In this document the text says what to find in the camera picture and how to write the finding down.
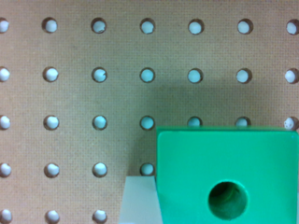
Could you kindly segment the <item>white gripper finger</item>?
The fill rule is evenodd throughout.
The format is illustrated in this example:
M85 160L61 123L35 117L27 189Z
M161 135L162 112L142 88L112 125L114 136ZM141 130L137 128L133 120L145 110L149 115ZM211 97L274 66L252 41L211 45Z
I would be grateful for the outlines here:
M127 176L119 224L163 224L153 176Z

